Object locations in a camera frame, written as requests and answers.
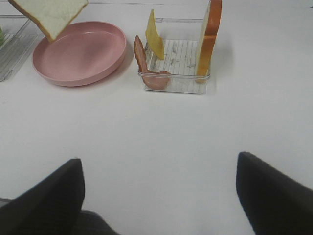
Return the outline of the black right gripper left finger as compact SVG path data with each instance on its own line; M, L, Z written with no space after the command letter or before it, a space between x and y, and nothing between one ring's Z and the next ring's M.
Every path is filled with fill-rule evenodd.
M80 159L70 159L36 186L0 208L2 235L115 235L98 214L82 209Z

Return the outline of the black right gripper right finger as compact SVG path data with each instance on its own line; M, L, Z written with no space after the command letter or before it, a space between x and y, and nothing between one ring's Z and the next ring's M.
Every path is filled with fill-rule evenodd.
M249 152L238 155L236 191L257 235L313 233L313 191Z

